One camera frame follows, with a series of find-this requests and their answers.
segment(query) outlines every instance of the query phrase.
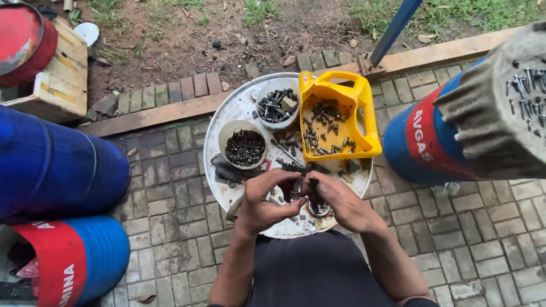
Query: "blue and red barrel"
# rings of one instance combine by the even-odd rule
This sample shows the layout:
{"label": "blue and red barrel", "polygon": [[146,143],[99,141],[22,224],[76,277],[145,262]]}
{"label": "blue and red barrel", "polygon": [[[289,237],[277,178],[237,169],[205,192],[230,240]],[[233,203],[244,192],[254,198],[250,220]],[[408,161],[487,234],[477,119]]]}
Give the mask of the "blue and red barrel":
{"label": "blue and red barrel", "polygon": [[0,106],[0,223],[102,215],[124,196],[115,144]]}
{"label": "blue and red barrel", "polygon": [[464,73],[396,115],[387,125],[383,152],[392,169],[402,178],[424,185],[478,180],[462,153],[462,144],[455,140],[456,126],[444,122],[442,114],[433,105],[438,97],[459,86]]}
{"label": "blue and red barrel", "polygon": [[10,226],[36,252],[38,306],[82,306],[114,288],[129,265],[129,240],[111,217]]}

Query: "dirty cloth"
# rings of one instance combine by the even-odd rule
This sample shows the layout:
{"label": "dirty cloth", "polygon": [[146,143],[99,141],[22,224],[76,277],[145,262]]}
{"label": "dirty cloth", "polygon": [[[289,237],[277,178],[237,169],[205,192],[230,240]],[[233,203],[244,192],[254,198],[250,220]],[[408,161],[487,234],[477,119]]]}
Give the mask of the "dirty cloth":
{"label": "dirty cloth", "polygon": [[216,181],[224,184],[229,184],[230,181],[241,184],[243,180],[260,176],[266,172],[266,170],[257,169],[239,169],[229,163],[221,153],[214,156],[210,162],[216,167]]}
{"label": "dirty cloth", "polygon": [[[337,231],[285,240],[260,235],[253,277],[247,307],[396,307],[353,240]],[[404,307],[439,306],[418,298]]]}
{"label": "dirty cloth", "polygon": [[[457,89],[434,101],[445,122],[455,124],[455,140],[462,143],[463,154],[476,175],[488,179],[546,178],[546,129],[538,115],[521,119],[520,94],[512,86],[506,97],[506,82],[514,75],[526,76],[525,68],[546,69],[546,22],[534,22],[522,27],[504,43],[492,49],[487,59],[468,69]],[[512,62],[519,60],[519,68]],[[540,81],[525,100],[542,98]],[[515,115],[509,104],[513,99]],[[539,129],[542,137],[534,135]]]}

